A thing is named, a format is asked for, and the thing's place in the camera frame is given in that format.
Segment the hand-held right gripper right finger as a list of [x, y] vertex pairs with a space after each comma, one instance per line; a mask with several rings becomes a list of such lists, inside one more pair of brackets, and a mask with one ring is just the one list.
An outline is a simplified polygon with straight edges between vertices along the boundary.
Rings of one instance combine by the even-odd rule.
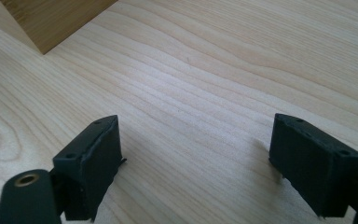
[[269, 161], [317, 216], [345, 216], [349, 183], [358, 174], [358, 151], [303, 119], [277, 114]]

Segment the wooden tea box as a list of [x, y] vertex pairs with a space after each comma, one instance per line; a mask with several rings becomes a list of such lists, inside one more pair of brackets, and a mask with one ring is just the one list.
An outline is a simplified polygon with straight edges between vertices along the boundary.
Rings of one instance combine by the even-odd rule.
[[117, 0], [0, 0], [0, 29], [46, 54]]

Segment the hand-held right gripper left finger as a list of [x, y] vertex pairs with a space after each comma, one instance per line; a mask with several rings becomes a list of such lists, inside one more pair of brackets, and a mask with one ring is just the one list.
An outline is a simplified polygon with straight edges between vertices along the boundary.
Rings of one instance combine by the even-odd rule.
[[67, 220], [94, 220], [105, 193], [113, 183], [121, 153], [118, 116], [93, 121], [53, 158], [53, 173], [63, 183], [69, 202]]

